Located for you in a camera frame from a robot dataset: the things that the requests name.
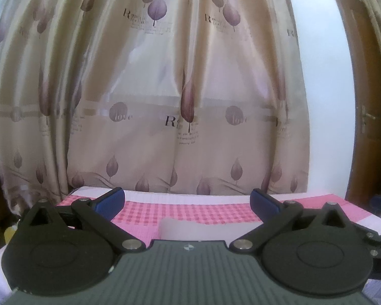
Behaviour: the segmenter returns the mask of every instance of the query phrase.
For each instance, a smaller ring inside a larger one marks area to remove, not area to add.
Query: blue object
[[[273,216],[280,213],[283,208],[279,201],[258,188],[251,192],[250,207],[262,222],[270,220]]]
[[[114,188],[92,201],[92,208],[103,218],[111,221],[124,207],[125,193],[120,187]]]

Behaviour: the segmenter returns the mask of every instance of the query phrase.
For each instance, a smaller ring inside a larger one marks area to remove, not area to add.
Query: red checkered pattern
[[[79,196],[69,195],[60,205],[70,205]],[[297,199],[306,208],[320,208],[328,201],[337,202],[351,221],[357,222],[370,216],[367,211],[348,203],[336,195],[323,195]],[[150,204],[126,201],[124,209],[112,220],[115,224],[157,226],[164,217],[195,221],[201,224],[226,224],[234,222],[260,221],[249,204],[221,205],[173,205]]]

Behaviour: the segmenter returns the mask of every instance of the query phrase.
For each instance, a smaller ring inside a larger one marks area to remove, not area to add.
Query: gray plastic base
[[[334,299],[307,298],[281,288],[249,255],[224,242],[154,241],[126,254],[99,284],[47,298],[16,291],[5,305],[372,305],[360,292]]]

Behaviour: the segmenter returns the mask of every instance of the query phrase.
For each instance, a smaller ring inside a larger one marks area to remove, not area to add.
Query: curtain fold
[[[14,212],[71,187],[306,190],[289,0],[8,0],[0,178]]]

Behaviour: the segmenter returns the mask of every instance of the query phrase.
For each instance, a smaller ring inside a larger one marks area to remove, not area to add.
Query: table
[[[60,205],[70,205],[80,197],[95,199],[108,190],[110,189],[82,187],[69,195]],[[218,227],[233,223],[260,223],[260,219],[250,209],[249,196],[174,195],[137,191],[126,191],[125,194],[125,207],[112,222],[143,240],[147,245],[152,239],[160,237],[159,225],[164,218],[187,220]],[[325,202],[336,202],[342,207],[351,221],[381,234],[381,218],[348,203],[336,195],[297,193],[274,195],[274,197],[281,202],[296,200],[305,208],[320,208]],[[0,303],[11,293],[1,270],[3,252],[4,248],[0,250]]]

